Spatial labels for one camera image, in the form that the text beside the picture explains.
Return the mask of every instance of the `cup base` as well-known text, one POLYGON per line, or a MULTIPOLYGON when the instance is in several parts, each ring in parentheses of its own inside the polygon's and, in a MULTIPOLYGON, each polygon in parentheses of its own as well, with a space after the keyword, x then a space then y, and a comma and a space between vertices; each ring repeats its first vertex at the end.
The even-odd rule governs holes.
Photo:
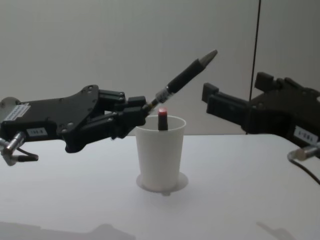
POLYGON ((151 193, 157 193, 157 194, 162 194, 163 196, 169 196, 171 193, 173 192, 177 192, 179 190, 184 189, 189 183, 189 180, 187 178, 186 175, 184 175, 182 172, 179 172, 179 176, 178 176, 178 183, 177 185, 170 189, 170 190, 165 190, 165 191, 154 191, 151 189, 146 188, 143 184, 142 184, 142 178, 141 175, 139 175, 136 178, 136 184, 143 190, 151 192, 151 193))

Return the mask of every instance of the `white cup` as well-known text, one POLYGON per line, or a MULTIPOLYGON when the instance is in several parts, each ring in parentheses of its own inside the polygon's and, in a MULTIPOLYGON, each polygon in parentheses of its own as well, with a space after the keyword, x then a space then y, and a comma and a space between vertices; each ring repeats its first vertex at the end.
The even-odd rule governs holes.
POLYGON ((148 116, 135 130, 140 184, 152 192, 166 192, 178 184, 186 121, 167 116, 168 131, 158 130, 158 116, 148 116))

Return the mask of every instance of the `cup rim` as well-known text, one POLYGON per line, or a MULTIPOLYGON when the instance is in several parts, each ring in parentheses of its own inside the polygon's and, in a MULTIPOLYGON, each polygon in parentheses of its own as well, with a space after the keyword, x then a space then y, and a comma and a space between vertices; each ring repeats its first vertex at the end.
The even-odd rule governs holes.
MULTIPOLYGON (((150 116, 147 116, 147 118, 157 118, 158 116, 157 115, 150 115, 150 116)), ((178 120, 181 120, 183 122, 183 125, 182 126, 179 126, 179 127, 176 127, 176 128, 172 128, 172 129, 168 129, 166 131, 159 131, 158 129, 148 129, 148 128, 144 128, 144 125, 143 126, 137 126, 136 128, 140 129, 140 130, 143 130, 143 131, 146 131, 146 132, 164 132, 164 133, 167 133, 167 132, 172 132, 172 131, 176 131, 176 130, 179 130, 179 129, 183 129, 186 125, 187 125, 187 122, 186 120, 184 120, 183 118, 181 117, 178 117, 178 116, 172 116, 172 115, 168 115, 167 116, 168 118, 173 118, 173 119, 178 119, 178 120)))

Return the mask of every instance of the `white label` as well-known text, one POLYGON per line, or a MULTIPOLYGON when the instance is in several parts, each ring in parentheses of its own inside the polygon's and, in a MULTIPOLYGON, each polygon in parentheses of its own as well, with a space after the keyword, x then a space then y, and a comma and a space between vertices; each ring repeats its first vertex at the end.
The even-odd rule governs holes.
POLYGON ((304 130, 303 128, 299 126, 295 126, 294 134, 295 137, 298 139, 301 139, 302 141, 305 141, 308 144, 315 145, 318 142, 318 136, 314 135, 313 133, 304 130))
POLYGON ((44 127, 29 128, 26 130, 30 137, 47 136, 48 133, 44 127))
POLYGON ((17 105, 3 121, 14 121, 17 118, 20 118, 29 110, 29 108, 29 103, 17 105))

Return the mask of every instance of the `white table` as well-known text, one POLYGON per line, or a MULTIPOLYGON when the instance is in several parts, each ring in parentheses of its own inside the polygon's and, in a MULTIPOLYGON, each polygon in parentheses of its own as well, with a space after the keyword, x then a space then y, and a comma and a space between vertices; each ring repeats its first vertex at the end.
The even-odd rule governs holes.
MULTIPOLYGON (((273 135, 185 136, 189 184, 140 189, 135 137, 27 143, 39 162, 0 162, 0 240, 319 240, 320 186, 273 135)), ((320 175, 320 161, 306 162, 320 175)))

